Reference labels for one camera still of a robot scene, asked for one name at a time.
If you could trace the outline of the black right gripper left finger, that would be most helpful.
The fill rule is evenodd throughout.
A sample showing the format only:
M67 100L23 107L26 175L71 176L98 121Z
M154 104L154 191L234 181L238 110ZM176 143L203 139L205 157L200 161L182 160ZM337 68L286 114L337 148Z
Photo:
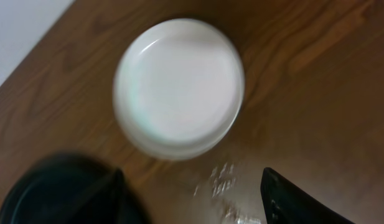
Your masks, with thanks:
M124 175L119 169L105 175L99 181L102 194L98 223L128 224Z

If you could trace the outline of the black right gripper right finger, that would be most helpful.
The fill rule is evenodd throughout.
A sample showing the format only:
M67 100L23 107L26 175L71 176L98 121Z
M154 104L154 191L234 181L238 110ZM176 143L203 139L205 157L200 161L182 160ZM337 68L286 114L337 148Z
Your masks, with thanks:
M260 191L267 224L352 224L270 167Z

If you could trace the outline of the white plate with green stain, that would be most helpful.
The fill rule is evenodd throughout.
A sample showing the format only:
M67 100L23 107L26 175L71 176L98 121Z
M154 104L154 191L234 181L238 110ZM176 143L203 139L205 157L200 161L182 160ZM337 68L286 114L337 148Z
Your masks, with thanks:
M241 58L222 32L197 19L171 19L126 49L113 79L113 109L139 150L185 160L222 140L244 90Z

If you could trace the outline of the round black serving tray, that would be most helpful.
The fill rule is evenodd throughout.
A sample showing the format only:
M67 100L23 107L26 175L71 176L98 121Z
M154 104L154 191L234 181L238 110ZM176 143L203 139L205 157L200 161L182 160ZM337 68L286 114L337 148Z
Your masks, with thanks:
M115 169L119 168L81 154L43 158L7 194L0 209L0 223L98 223L103 199L99 181ZM124 180L129 224L150 223L125 176Z

